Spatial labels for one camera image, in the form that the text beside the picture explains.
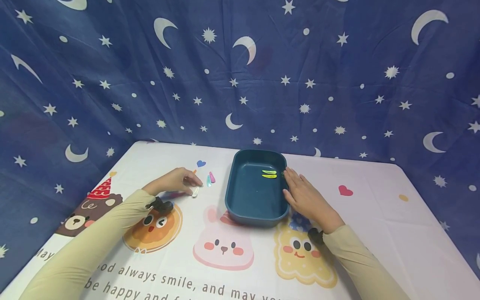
person's right hand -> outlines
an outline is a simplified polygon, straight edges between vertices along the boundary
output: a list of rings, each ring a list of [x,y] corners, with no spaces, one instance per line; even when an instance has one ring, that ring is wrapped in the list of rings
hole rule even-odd
[[[325,234],[345,225],[340,215],[303,175],[299,176],[289,167],[283,174],[290,188],[290,191],[283,190],[283,194],[295,211],[317,222]]]

cartoon bunny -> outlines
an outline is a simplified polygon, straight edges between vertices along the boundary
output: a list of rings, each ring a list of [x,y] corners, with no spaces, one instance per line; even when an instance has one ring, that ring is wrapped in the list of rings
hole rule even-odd
[[[253,247],[247,228],[232,221],[228,212],[220,219],[216,206],[204,212],[205,229],[193,246],[193,256],[206,266],[239,271],[253,264]]]

blue curtain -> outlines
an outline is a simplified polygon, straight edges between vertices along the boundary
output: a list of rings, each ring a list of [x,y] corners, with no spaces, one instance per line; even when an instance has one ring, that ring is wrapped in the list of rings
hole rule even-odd
[[[479,11],[1,0],[0,290],[138,140],[398,164],[480,276]]]

orange cartoon face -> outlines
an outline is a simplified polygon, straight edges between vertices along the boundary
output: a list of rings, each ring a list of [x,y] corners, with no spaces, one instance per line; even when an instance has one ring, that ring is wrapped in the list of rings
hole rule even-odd
[[[280,223],[274,234],[276,272],[283,279],[297,279],[303,284],[317,283],[324,288],[333,288],[337,283],[330,252],[320,251],[308,238],[308,229],[296,223]]]
[[[173,241],[180,232],[181,225],[182,213],[177,205],[167,215],[152,210],[125,233],[123,241],[134,252],[154,252]]]

yellow cartoon face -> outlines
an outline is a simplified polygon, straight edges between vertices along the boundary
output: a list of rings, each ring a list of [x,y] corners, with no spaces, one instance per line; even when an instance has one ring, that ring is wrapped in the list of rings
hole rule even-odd
[[[332,254],[328,249],[317,249],[310,242],[306,230],[293,229],[285,221],[276,227],[274,239],[276,272],[281,278],[295,278],[303,284],[316,282],[324,288],[336,285]]]

